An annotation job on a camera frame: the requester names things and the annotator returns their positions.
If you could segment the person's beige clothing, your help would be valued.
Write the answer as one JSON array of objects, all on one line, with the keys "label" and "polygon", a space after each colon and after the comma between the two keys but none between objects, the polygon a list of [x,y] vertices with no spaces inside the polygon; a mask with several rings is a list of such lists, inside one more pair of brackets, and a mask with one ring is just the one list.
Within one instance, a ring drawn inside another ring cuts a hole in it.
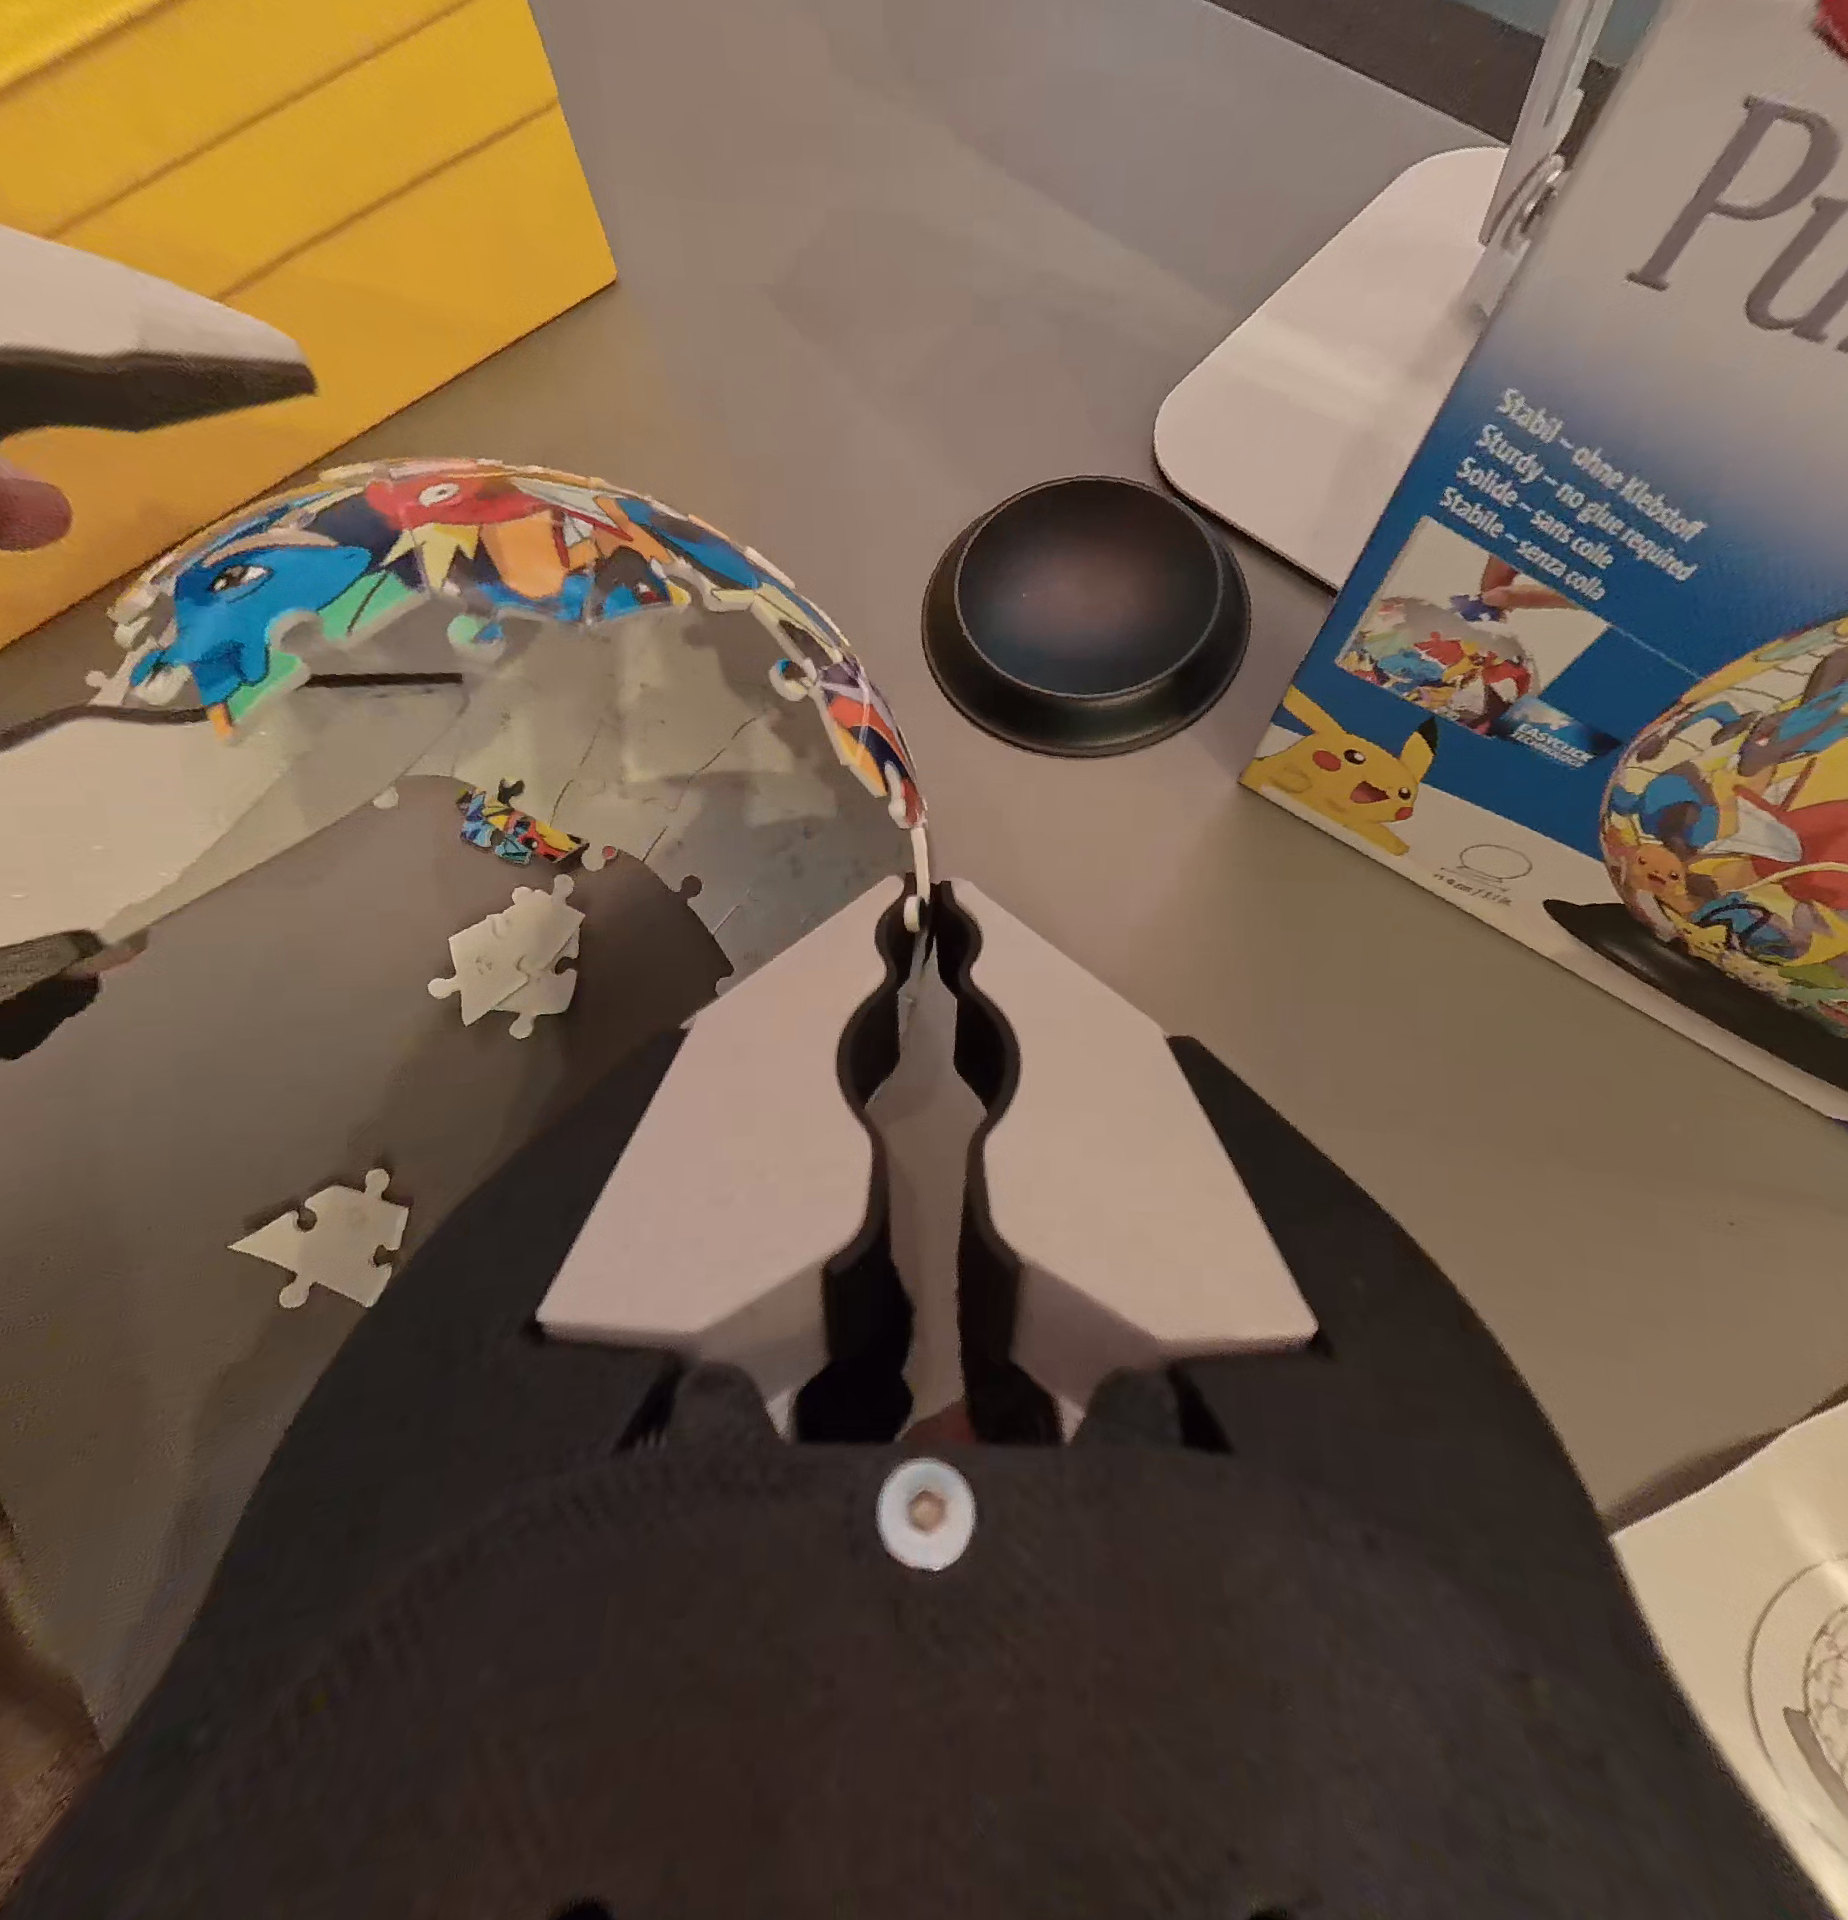
[{"label": "person's beige clothing", "polygon": [[0,1502],[0,1907],[100,1764],[87,1698],[42,1645]]}]

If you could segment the white document stand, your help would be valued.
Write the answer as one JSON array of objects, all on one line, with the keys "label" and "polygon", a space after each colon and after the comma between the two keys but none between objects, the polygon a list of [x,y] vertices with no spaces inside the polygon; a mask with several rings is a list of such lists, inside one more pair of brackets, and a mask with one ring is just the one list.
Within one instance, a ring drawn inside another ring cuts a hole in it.
[{"label": "white document stand", "polygon": [[1562,2],[1505,149],[1399,174],[1164,398],[1164,480],[1341,588],[1567,170],[1610,2]]}]

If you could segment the folded instruction leaflet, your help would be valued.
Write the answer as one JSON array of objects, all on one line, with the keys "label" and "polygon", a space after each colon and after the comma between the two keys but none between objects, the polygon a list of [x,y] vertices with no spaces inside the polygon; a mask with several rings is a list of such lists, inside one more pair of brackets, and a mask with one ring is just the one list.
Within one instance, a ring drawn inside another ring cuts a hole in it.
[{"label": "folded instruction leaflet", "polygon": [[1848,1915],[1848,1399],[1611,1544],[1711,1740]]}]

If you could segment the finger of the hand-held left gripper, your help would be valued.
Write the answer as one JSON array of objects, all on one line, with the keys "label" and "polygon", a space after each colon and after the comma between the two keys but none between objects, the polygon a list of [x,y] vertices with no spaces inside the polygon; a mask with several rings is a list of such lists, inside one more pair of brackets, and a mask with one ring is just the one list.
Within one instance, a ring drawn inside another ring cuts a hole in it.
[{"label": "finger of the hand-held left gripper", "polygon": [[202,710],[71,706],[0,736],[0,950],[112,945],[395,785],[461,674],[312,674],[227,732]]},{"label": "finger of the hand-held left gripper", "polygon": [[0,445],[42,428],[146,433],[315,389],[277,327],[0,224]]}]

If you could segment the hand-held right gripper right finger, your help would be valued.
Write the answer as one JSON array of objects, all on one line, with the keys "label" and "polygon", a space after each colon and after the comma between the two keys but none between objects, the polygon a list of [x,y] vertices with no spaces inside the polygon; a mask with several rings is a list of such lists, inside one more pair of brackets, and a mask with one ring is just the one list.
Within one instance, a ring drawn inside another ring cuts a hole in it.
[{"label": "hand-held right gripper right finger", "polygon": [[955,1242],[968,1425],[1053,1444],[1122,1370],[1321,1330],[1165,1031],[967,880],[936,884],[953,1066],[980,1100]]}]

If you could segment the black round ball stand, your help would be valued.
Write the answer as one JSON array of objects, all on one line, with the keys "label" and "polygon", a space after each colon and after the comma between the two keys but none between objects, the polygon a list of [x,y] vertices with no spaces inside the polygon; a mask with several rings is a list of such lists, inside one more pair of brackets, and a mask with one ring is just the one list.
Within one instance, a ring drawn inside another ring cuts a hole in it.
[{"label": "black round ball stand", "polygon": [[942,551],[919,639],[939,692],[1016,749],[1111,758],[1186,731],[1251,625],[1229,541],[1171,493],[1070,476],[1014,493]]}]

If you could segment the partly built puzzle ball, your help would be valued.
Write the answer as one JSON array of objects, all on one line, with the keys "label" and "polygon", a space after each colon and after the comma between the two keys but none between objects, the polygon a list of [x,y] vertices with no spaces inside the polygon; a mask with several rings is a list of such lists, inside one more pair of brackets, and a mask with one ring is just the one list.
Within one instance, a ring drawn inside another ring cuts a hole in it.
[{"label": "partly built puzzle ball", "polygon": [[735,976],[875,880],[928,927],[928,809],[891,703],[754,547],[597,476],[467,455],[326,467],[168,549],[105,612],[93,706],[230,731],[312,674],[461,674],[416,770],[636,857]]}]

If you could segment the yellow plastic bin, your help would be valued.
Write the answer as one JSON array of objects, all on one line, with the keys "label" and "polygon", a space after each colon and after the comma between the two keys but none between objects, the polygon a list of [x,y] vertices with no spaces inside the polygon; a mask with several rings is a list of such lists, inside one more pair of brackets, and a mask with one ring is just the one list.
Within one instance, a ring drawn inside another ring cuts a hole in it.
[{"label": "yellow plastic bin", "polygon": [[0,648],[615,283],[525,2],[0,3],[0,224],[285,332],[312,395],[7,455]]}]

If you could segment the printed puzzle box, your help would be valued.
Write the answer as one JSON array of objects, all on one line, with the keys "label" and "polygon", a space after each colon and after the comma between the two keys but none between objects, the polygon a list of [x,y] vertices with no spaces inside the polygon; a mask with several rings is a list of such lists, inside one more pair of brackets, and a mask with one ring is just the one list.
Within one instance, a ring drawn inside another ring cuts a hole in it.
[{"label": "printed puzzle box", "polygon": [[1848,3],[1663,3],[1240,784],[1848,1128]]}]

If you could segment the puzzle pieces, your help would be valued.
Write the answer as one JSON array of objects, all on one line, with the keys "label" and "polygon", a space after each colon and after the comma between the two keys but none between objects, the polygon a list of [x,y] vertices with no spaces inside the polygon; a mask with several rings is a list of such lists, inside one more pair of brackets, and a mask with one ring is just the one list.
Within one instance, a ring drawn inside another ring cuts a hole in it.
[{"label": "puzzle pieces", "polygon": [[[509,903],[449,935],[449,972],[429,982],[436,1001],[457,1001],[463,1024],[493,1016],[522,1040],[563,1013],[576,989],[576,950],[582,910],[574,901],[574,877],[549,884],[522,884]],[[236,1256],[262,1260],[285,1275],[275,1300],[294,1310],[315,1292],[359,1308],[372,1307],[403,1248],[409,1208],[389,1193],[391,1171],[368,1168],[357,1182],[326,1185],[294,1210],[281,1212],[232,1242]]]}]

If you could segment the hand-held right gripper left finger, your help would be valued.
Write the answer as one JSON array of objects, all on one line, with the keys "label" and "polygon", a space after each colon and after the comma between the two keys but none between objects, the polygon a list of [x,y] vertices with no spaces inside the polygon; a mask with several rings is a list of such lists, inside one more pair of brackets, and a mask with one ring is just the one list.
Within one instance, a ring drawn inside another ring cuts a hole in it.
[{"label": "hand-held right gripper left finger", "polygon": [[896,1438],[912,1308],[866,1103],[916,903],[883,877],[697,1012],[537,1307],[547,1336],[730,1365],[804,1440]]}]

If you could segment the colourful puzzle piece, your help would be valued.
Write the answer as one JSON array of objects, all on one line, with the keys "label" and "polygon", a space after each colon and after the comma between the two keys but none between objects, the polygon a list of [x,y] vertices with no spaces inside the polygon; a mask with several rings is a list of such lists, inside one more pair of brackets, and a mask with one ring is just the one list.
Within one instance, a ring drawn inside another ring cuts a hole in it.
[{"label": "colourful puzzle piece", "polygon": [[550,868],[580,863],[589,840],[529,814],[521,806],[522,791],[522,779],[461,785],[457,791],[458,840],[507,865],[526,865],[534,858]]}]

